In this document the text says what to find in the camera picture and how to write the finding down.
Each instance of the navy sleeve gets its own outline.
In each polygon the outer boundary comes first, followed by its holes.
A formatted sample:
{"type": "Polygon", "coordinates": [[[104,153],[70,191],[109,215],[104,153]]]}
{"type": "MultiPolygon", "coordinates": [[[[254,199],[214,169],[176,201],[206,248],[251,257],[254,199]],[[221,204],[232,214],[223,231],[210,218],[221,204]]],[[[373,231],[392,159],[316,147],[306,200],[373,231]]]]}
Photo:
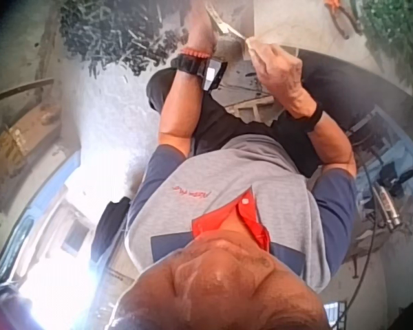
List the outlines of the navy sleeve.
{"type": "Polygon", "coordinates": [[[346,257],[356,210],[356,186],[342,169],[324,173],[313,189],[323,225],[326,260],[334,276],[346,257]]]}
{"type": "Polygon", "coordinates": [[[185,160],[185,156],[172,146],[161,145],[156,149],[147,166],[144,182],[131,203],[128,215],[129,226],[154,192],[185,160]]]}

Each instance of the red collar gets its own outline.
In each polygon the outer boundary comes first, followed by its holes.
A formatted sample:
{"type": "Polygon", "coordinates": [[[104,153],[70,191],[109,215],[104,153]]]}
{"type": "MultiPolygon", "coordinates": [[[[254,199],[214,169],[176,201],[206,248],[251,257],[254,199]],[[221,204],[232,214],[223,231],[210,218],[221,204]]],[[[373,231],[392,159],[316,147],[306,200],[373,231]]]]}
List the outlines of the red collar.
{"type": "Polygon", "coordinates": [[[269,252],[271,238],[268,230],[257,222],[257,208],[251,189],[224,207],[193,220],[193,236],[196,238],[203,232],[218,230],[233,208],[236,208],[260,248],[269,252]]]}

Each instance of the pile of black parts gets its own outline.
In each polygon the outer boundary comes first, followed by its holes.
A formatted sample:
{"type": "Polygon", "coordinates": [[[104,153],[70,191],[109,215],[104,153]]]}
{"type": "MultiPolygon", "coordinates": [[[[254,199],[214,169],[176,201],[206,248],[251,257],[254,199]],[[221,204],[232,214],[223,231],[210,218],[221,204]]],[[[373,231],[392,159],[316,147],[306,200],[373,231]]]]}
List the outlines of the pile of black parts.
{"type": "Polygon", "coordinates": [[[66,0],[61,7],[60,33],[73,56],[89,61],[89,74],[116,63],[135,76],[150,63],[165,65],[178,43],[187,42],[183,29],[162,31],[165,17],[187,0],[66,0]]]}

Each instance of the red bracelet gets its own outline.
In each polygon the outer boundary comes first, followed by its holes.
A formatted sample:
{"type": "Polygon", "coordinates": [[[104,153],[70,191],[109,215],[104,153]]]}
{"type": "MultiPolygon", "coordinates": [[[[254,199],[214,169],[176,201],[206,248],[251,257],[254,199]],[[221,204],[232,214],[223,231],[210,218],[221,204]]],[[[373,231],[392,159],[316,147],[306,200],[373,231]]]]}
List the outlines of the red bracelet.
{"type": "Polygon", "coordinates": [[[190,48],[190,47],[185,47],[180,51],[181,54],[196,57],[196,58],[210,58],[212,57],[212,54],[206,53],[206,52],[200,52],[196,49],[190,48]]]}

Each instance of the black pants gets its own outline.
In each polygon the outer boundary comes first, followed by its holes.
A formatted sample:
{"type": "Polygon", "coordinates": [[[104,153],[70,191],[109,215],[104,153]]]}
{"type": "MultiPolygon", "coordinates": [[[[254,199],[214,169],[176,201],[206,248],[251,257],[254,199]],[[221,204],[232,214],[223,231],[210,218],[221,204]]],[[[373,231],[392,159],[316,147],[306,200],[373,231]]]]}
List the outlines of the black pants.
{"type": "MultiPolygon", "coordinates": [[[[333,58],[302,52],[303,85],[320,102],[325,111],[347,131],[365,113],[373,110],[359,83],[354,79],[354,69],[347,63],[333,58]]],[[[150,106],[161,113],[167,98],[175,69],[164,69],[151,77],[147,85],[150,106]]],[[[205,93],[202,112],[194,132],[193,154],[201,155],[221,149],[229,140],[244,134],[267,135],[278,141],[290,155],[300,173],[311,177],[321,160],[315,152],[309,137],[297,128],[293,120],[281,115],[271,127],[259,122],[244,123],[226,112],[211,94],[205,93]]]]}

